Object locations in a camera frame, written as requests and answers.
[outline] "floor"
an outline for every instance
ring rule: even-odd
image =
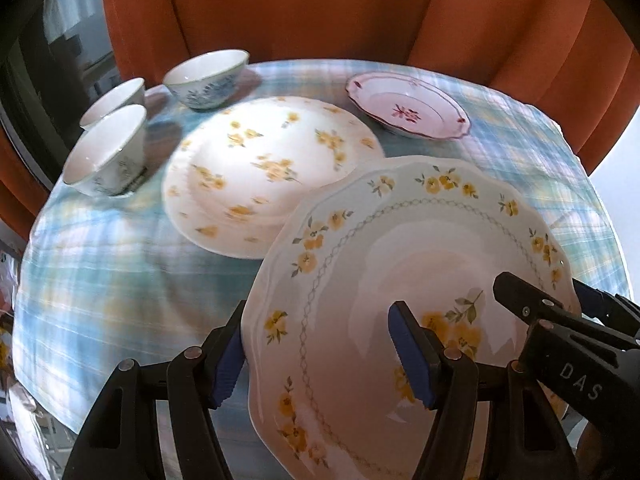
[[[640,111],[591,175],[625,253],[632,289],[640,294]]]

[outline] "pink dish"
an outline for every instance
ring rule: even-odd
[[[453,98],[411,76],[365,72],[349,79],[346,91],[358,108],[398,135],[459,139],[469,131],[469,118]]]

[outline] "plate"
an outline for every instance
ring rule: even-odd
[[[405,300],[445,345],[504,366],[527,334],[494,300],[504,270],[579,314],[542,217],[466,162],[377,160],[305,198],[265,257],[241,325],[250,416],[290,475],[411,478],[434,413],[412,393],[388,308]],[[465,479],[479,475],[487,421],[481,403]]]
[[[347,94],[364,113],[405,137],[458,139],[470,127],[462,107],[439,88],[392,72],[349,79]]]
[[[162,183],[164,209],[208,251],[263,258],[306,193],[383,157],[372,131],[341,108],[295,96],[256,99],[181,142]]]

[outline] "cup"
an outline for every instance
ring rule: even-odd
[[[127,105],[145,104],[145,80],[141,77],[129,79],[109,90],[92,104],[80,118],[80,126],[89,130],[104,116]]]
[[[122,193],[144,170],[146,109],[127,105],[99,120],[66,159],[62,181],[88,196]]]
[[[189,108],[215,108],[234,94],[238,76],[248,59],[245,50],[208,52],[169,70],[162,83]]]

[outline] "plaid tablecloth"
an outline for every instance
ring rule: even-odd
[[[392,70],[451,95],[471,120],[460,140],[415,140],[387,133],[351,104],[345,81]],[[537,208],[566,251],[574,276],[628,296],[622,252],[580,161],[557,124],[500,92],[423,70],[354,60],[296,60],[250,66],[236,100],[300,95],[362,118],[387,156],[462,158],[513,184]],[[119,198],[89,198],[59,181],[31,232],[15,299],[17,379],[62,423],[79,431],[116,364],[170,360],[201,343],[246,298],[260,262],[208,253],[183,238],[162,210],[164,163],[212,113],[193,112],[158,87],[147,93],[148,180]],[[248,375],[213,418],[236,478],[287,478],[249,420]],[[162,446],[175,457],[161,410]]]

